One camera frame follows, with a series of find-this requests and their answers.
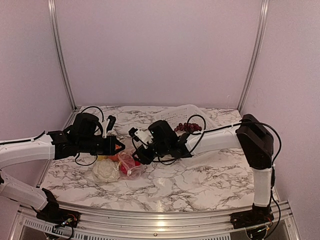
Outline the fake red pepper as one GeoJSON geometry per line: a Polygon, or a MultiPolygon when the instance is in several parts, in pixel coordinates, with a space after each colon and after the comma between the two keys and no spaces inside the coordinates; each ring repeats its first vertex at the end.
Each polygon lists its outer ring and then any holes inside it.
{"type": "Polygon", "coordinates": [[[140,165],[141,163],[135,160],[122,161],[119,169],[124,175],[130,176],[133,173],[133,170],[140,165]]]}

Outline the clear zip top bag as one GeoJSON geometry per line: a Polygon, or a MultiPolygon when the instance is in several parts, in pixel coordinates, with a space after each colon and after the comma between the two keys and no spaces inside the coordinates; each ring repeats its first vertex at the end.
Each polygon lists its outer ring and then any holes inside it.
{"type": "Polygon", "coordinates": [[[133,148],[113,156],[98,156],[91,175],[96,183],[112,183],[119,180],[136,180],[146,171],[146,166],[134,160],[133,148]]]}

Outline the fake purple grapes bunch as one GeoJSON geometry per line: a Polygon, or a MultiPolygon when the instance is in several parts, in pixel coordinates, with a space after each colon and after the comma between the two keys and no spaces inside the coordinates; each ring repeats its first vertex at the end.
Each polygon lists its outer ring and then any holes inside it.
{"type": "Polygon", "coordinates": [[[200,132],[202,131],[202,127],[199,126],[197,123],[179,123],[175,128],[175,132],[200,132]]]}

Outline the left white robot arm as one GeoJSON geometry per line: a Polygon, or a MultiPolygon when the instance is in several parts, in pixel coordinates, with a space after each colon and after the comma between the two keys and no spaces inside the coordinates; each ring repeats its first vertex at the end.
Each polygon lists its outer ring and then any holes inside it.
{"type": "Polygon", "coordinates": [[[63,131],[51,131],[30,139],[4,141],[0,144],[0,195],[29,205],[37,218],[58,223],[76,220],[76,212],[60,208],[50,190],[36,188],[6,173],[5,167],[38,160],[61,160],[81,153],[92,156],[114,156],[125,149],[116,136],[90,134],[73,137],[63,131]]]}

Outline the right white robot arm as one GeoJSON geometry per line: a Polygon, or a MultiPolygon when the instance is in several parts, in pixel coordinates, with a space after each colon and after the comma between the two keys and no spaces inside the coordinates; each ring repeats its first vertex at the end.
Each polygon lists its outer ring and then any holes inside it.
{"type": "Polygon", "coordinates": [[[274,171],[274,137],[253,115],[245,114],[239,123],[215,129],[177,135],[165,120],[157,120],[148,127],[149,134],[131,128],[132,142],[141,142],[132,157],[143,165],[171,156],[171,161],[191,158],[224,149],[242,149],[253,172],[254,198],[252,208],[232,213],[234,229],[248,228],[274,220],[271,210],[274,171]]]}

